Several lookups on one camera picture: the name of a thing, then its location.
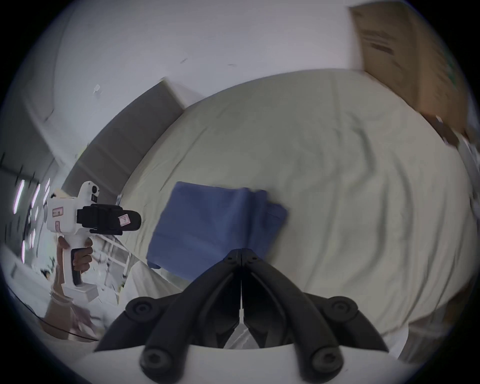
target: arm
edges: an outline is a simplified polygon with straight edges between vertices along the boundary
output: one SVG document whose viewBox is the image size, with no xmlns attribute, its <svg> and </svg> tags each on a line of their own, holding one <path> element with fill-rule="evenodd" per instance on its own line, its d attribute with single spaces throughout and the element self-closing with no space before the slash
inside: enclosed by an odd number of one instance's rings
<svg viewBox="0 0 480 384">
<path fill-rule="evenodd" d="M 88 239 L 85 243 L 85 247 L 75 253 L 75 259 L 73 261 L 74 269 L 76 271 L 85 272 L 90 268 L 90 262 L 92 261 L 92 240 Z M 69 249 L 68 243 L 63 237 L 59 237 L 57 243 L 57 267 L 55 273 L 55 281 L 53 282 L 50 292 L 51 300 L 48 303 L 47 312 L 44 317 L 45 322 L 41 322 L 42 329 L 49 335 L 52 335 L 58 339 L 67 339 L 68 331 L 72 327 L 72 300 L 67 298 L 63 294 L 61 285 L 63 284 L 63 250 Z"/>
</svg>

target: pink label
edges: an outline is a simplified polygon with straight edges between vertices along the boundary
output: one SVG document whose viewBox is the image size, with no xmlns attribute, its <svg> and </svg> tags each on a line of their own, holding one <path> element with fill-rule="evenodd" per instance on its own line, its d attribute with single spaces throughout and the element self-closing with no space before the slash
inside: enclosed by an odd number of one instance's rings
<svg viewBox="0 0 480 384">
<path fill-rule="evenodd" d="M 63 207 L 52 209 L 53 217 L 62 216 L 62 215 L 63 215 Z"/>
<path fill-rule="evenodd" d="M 130 218 L 128 217 L 128 215 L 119 216 L 119 220 L 120 220 L 121 227 L 123 227 L 124 225 L 130 224 Z"/>
</svg>

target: black cable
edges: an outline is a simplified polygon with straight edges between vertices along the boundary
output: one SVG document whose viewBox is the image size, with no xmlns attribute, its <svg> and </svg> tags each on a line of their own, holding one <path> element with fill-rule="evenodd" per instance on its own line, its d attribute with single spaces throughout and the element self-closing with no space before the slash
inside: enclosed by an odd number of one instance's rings
<svg viewBox="0 0 480 384">
<path fill-rule="evenodd" d="M 41 322 L 45 323 L 46 325 L 48 326 L 51 326 L 52 328 L 55 328 L 55 329 L 58 329 L 59 331 L 62 331 L 62 332 L 66 332 L 68 333 L 69 335 L 73 335 L 73 336 L 77 336 L 77 337 L 81 337 L 82 339 L 86 339 L 86 340 L 91 340 L 91 341 L 98 341 L 98 339 L 94 339 L 94 338 L 91 338 L 91 337 L 85 337 L 85 336 L 80 336 L 76 333 L 72 333 L 72 332 L 69 332 L 69 331 L 66 331 L 64 329 L 61 329 L 61 328 L 58 328 L 50 323 L 47 323 L 45 320 L 43 320 L 40 316 L 38 316 L 27 304 L 25 304 L 23 301 L 20 300 L 20 298 L 15 294 L 15 292 L 13 291 L 12 288 L 10 288 L 8 285 L 7 285 L 7 288 L 10 290 L 10 292 L 13 293 L 13 295 L 17 298 L 17 300 L 22 303 L 31 313 L 34 314 L 34 316 L 40 320 Z"/>
</svg>

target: folded blue towel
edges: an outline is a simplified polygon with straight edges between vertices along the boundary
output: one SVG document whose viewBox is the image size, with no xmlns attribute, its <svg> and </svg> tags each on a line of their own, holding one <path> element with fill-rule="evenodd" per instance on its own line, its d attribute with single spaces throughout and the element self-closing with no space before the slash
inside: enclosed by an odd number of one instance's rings
<svg viewBox="0 0 480 384">
<path fill-rule="evenodd" d="M 264 258 L 287 211 L 266 191 L 177 182 L 148 246 L 151 268 L 195 280 L 237 248 Z"/>
</svg>

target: bed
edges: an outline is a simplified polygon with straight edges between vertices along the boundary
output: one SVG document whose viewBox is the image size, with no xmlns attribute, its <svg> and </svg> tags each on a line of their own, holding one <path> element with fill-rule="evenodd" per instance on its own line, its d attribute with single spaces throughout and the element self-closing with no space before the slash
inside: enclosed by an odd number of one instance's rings
<svg viewBox="0 0 480 384">
<path fill-rule="evenodd" d="M 381 333 L 444 305 L 477 268 L 457 150 L 362 72 L 270 76 L 188 107 L 122 191 L 143 223 L 120 240 L 143 262 L 177 181 L 267 190 L 289 213 L 267 261 L 305 292 L 352 298 Z"/>
</svg>

